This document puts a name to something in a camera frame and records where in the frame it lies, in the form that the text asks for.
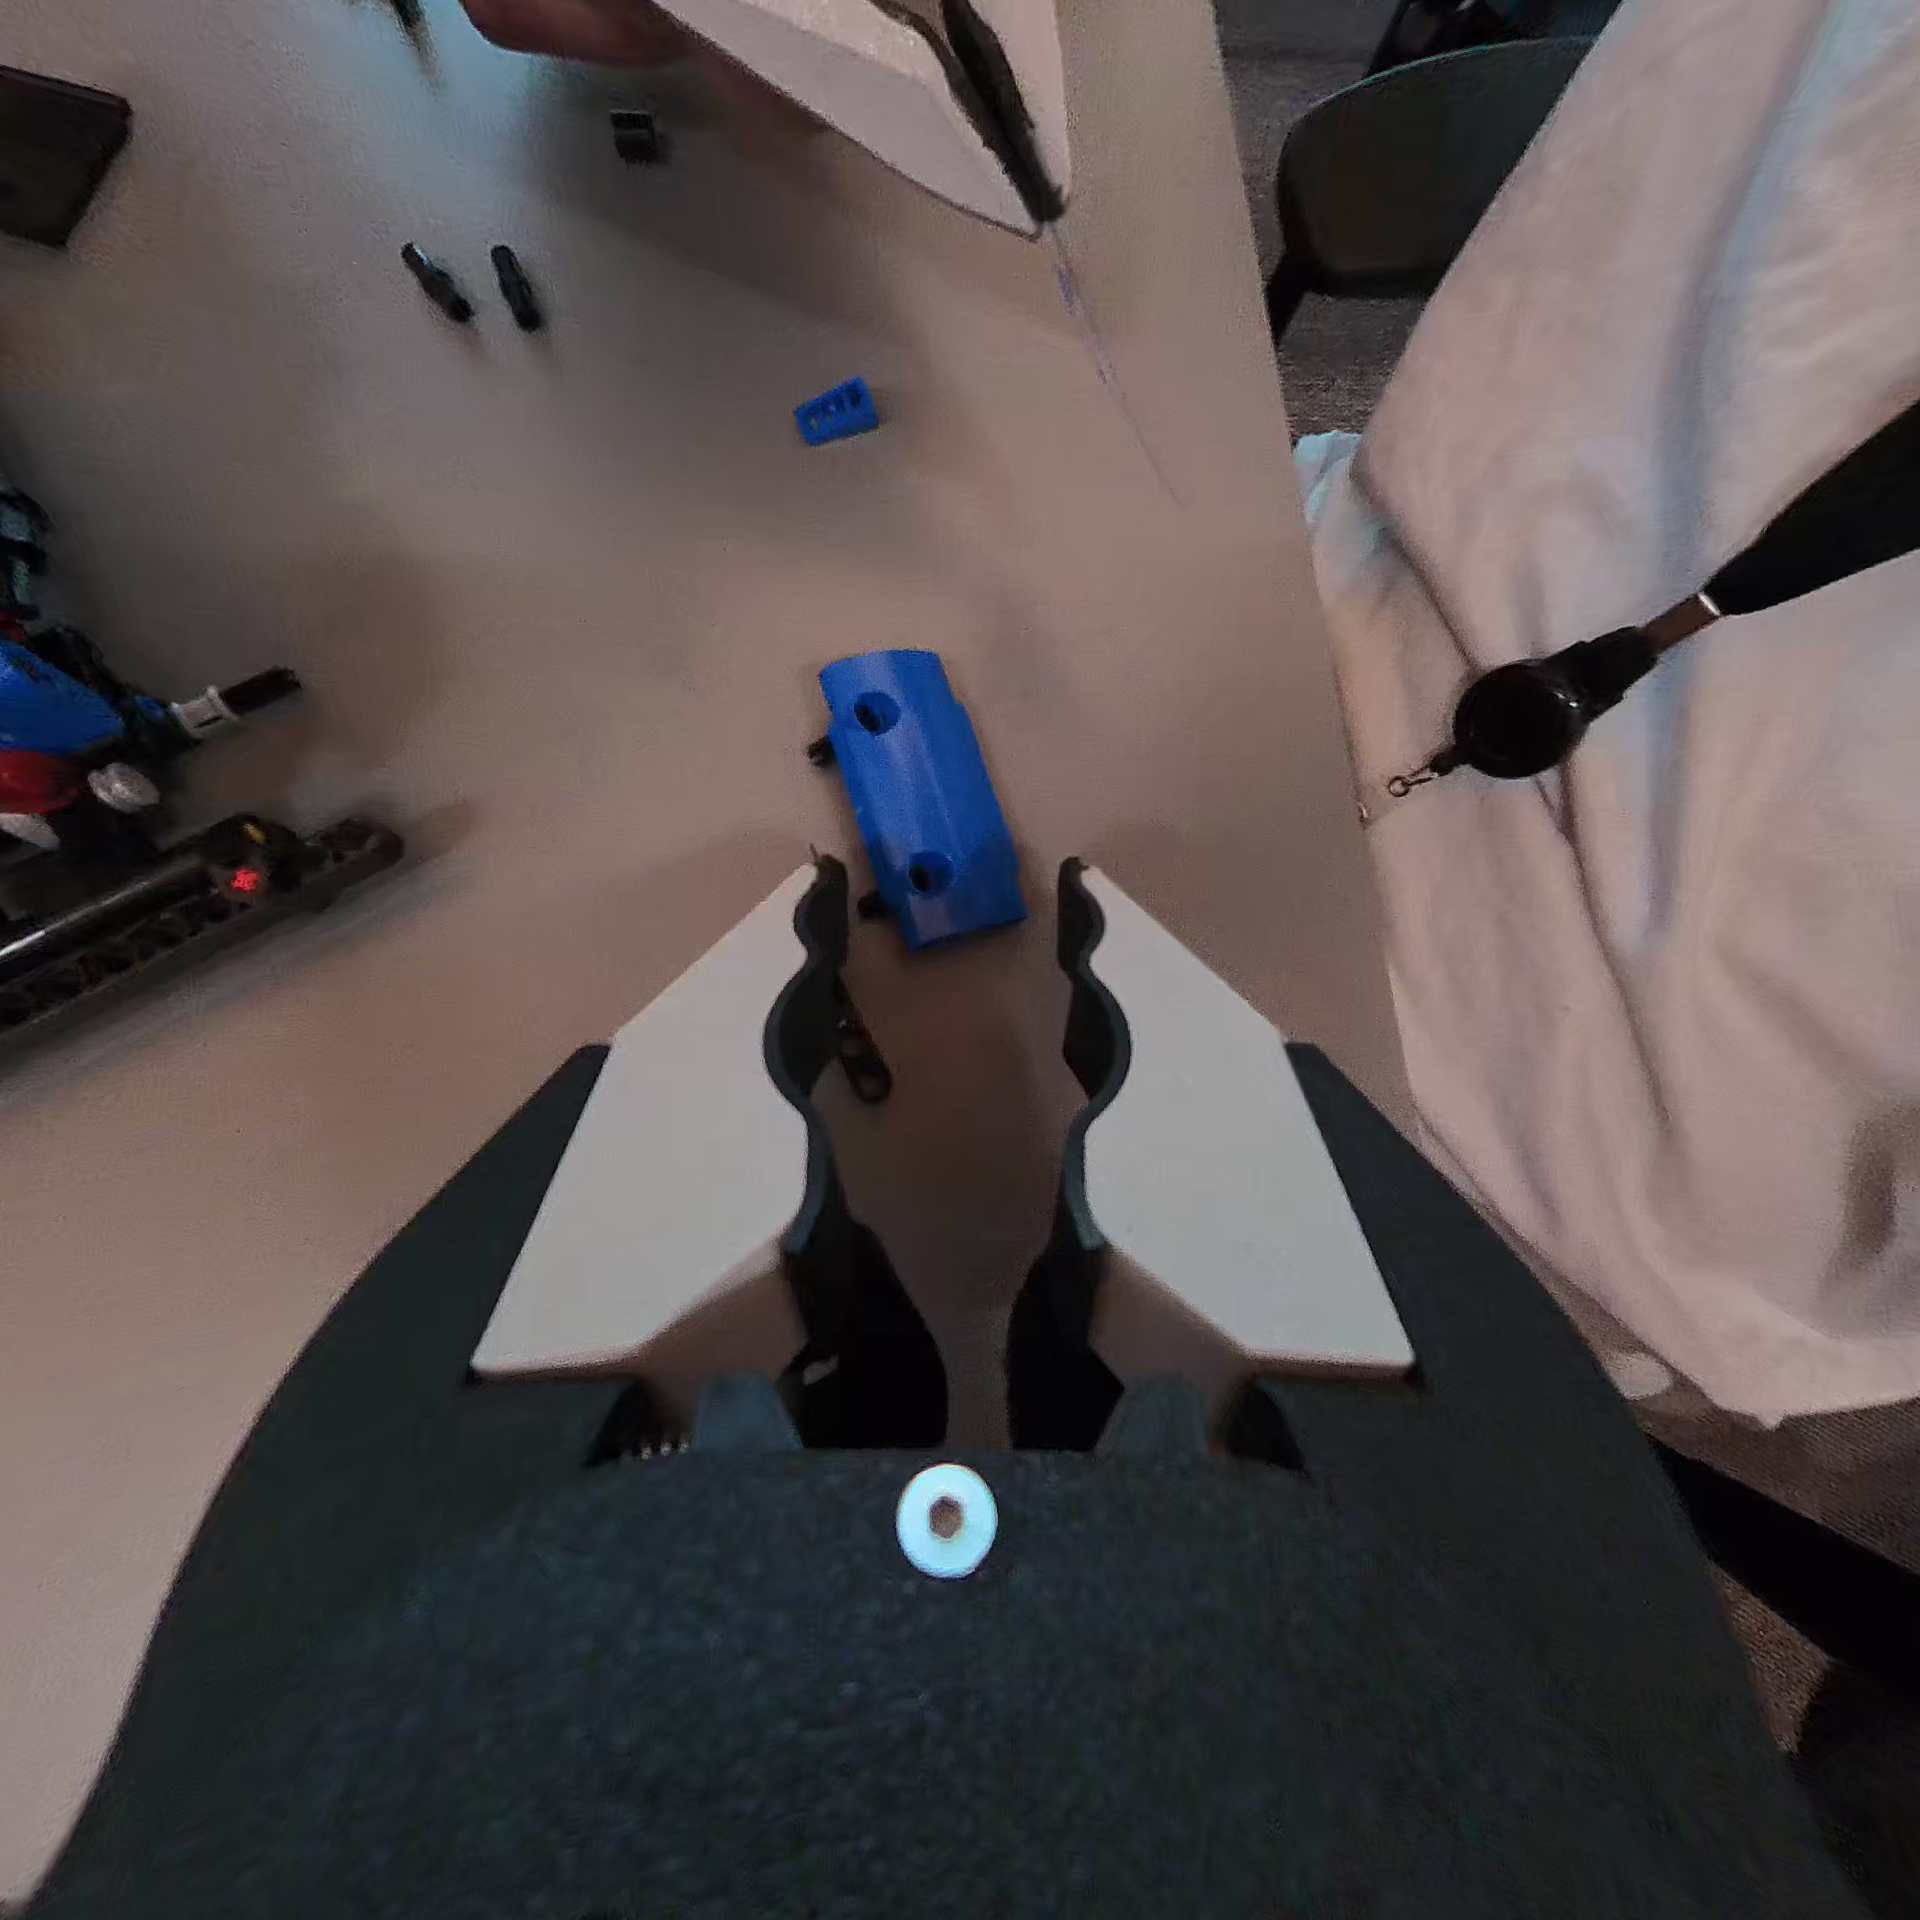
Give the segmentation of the black square lego plate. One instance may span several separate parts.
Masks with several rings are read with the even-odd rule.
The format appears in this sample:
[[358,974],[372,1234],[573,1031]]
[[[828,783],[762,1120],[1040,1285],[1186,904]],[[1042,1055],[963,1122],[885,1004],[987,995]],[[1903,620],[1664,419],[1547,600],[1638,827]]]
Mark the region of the black square lego plate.
[[107,88],[3,67],[3,236],[63,250],[132,130]]

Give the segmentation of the black lego beam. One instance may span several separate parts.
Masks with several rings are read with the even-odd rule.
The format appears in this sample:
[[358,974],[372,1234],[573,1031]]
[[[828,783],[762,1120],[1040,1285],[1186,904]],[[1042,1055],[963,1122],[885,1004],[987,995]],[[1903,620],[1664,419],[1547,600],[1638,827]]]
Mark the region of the black lego beam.
[[894,1093],[894,1074],[842,974],[829,980],[831,1055],[856,1102],[878,1107]]

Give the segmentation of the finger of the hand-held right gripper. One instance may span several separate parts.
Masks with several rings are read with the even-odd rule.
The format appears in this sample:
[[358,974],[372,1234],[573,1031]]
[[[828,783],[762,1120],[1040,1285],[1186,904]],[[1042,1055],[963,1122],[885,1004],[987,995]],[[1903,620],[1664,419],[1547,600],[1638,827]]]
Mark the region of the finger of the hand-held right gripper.
[[888,172],[986,224],[1036,237],[996,130],[975,3],[661,3],[717,55]]
[[975,45],[1014,184],[1038,224],[1055,224],[1071,192],[1066,52],[1055,3],[975,3]]

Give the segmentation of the blue black lego vehicle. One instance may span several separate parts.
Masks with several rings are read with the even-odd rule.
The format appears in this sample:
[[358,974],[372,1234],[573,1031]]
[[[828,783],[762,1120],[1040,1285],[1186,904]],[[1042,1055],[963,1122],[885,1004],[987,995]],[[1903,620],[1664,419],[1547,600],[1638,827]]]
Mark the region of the blue black lego vehicle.
[[240,808],[173,821],[181,764],[303,693],[264,668],[162,700],[40,606],[45,510],[3,487],[3,1038],[4,1055],[319,915],[397,868],[392,827],[300,829]]

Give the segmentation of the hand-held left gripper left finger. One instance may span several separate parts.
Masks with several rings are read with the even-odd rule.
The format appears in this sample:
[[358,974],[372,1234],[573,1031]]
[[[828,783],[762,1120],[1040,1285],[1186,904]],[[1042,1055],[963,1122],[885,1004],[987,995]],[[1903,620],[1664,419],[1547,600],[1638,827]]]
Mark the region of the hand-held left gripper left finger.
[[470,1354],[485,1383],[638,1381],[674,1426],[765,1381],[802,1444],[930,1450],[946,1371],[850,1207],[847,868],[815,854],[623,1022]]

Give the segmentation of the person's right hand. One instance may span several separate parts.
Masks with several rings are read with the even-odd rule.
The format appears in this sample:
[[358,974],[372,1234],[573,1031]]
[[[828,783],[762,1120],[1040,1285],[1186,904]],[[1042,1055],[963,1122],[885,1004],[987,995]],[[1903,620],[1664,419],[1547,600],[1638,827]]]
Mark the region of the person's right hand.
[[699,52],[653,3],[462,3],[462,12],[490,44],[527,58],[666,67]]

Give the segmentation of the white shirt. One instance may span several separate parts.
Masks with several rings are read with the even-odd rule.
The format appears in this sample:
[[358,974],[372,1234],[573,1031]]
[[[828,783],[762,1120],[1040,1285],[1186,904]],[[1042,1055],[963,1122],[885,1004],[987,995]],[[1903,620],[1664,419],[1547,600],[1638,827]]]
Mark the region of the white shirt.
[[1351,437],[1295,451],[1442,1167],[1757,1423],[1915,1400],[1917,560],[1682,639],[1556,770],[1384,795],[1917,388],[1917,5],[1622,5]]

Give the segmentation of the grey chair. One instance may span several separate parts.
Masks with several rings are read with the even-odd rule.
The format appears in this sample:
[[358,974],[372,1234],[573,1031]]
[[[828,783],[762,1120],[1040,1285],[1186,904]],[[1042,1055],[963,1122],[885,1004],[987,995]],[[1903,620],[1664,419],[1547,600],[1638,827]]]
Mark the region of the grey chair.
[[1309,296],[1428,296],[1559,106],[1590,36],[1486,44],[1358,79],[1309,108],[1275,170],[1274,342]]

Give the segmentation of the blue printed sticker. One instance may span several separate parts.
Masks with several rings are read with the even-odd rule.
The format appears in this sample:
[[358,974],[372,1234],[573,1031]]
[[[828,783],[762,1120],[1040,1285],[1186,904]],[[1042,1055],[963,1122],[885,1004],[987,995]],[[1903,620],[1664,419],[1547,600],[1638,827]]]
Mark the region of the blue printed sticker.
[[1112,411],[1117,414],[1119,423],[1127,430],[1128,440],[1135,446],[1143,464],[1151,472],[1159,492],[1173,502],[1175,510],[1183,510],[1183,493],[1175,487],[1167,468],[1164,466],[1151,438],[1148,437],[1143,421],[1128,394],[1119,380],[1117,363],[1112,362],[1112,352],[1109,350],[1093,308],[1088,307],[1088,296],[1083,292],[1082,278],[1076,277],[1071,252],[1066,239],[1066,229],[1060,222],[1047,224],[1042,229],[1047,259],[1051,266],[1051,275],[1062,301],[1062,310],[1071,323],[1071,328],[1083,344],[1093,372],[1098,376],[1099,388],[1107,394]]

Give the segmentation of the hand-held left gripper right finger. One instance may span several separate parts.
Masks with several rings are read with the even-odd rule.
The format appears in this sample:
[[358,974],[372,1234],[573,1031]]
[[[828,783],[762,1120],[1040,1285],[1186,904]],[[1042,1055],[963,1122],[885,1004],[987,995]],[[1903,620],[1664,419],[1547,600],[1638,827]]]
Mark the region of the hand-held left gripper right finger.
[[1068,1120],[1008,1320],[1018,1450],[1093,1450],[1134,1384],[1204,1444],[1266,1379],[1406,1384],[1415,1354],[1286,1038],[1083,856],[1058,875]]

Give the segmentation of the blue curved lego panel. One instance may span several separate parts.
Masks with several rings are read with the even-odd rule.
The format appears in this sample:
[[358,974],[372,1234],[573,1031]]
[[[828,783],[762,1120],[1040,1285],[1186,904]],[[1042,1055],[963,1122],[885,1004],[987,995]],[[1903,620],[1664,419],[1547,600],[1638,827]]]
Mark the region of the blue curved lego panel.
[[869,915],[909,951],[1021,923],[1014,836],[943,660],[912,647],[842,656],[819,686],[828,730],[808,755],[847,791]]

